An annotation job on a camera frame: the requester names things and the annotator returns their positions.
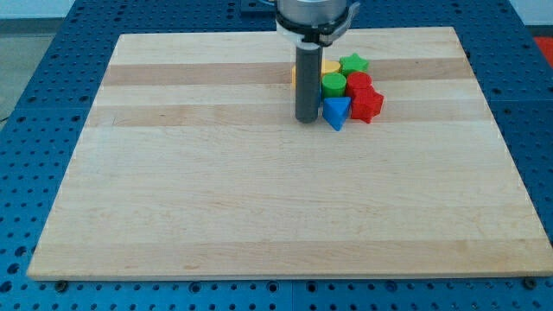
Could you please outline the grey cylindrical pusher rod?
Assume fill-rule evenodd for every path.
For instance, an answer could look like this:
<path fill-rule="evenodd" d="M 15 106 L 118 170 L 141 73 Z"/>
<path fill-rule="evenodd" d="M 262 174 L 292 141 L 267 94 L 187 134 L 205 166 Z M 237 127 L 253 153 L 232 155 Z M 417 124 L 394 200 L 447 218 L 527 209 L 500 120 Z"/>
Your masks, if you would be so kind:
<path fill-rule="evenodd" d="M 296 49 L 296 120 L 313 123 L 319 114 L 321 99 L 322 48 Z"/>

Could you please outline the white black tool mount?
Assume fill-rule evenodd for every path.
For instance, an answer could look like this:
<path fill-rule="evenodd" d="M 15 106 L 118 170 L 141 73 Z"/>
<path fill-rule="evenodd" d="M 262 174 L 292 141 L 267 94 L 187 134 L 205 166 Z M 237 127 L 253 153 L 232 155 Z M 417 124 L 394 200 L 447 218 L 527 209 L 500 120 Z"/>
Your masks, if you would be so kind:
<path fill-rule="evenodd" d="M 275 2 L 276 30 L 297 47 L 329 47 L 359 9 L 360 2 Z"/>

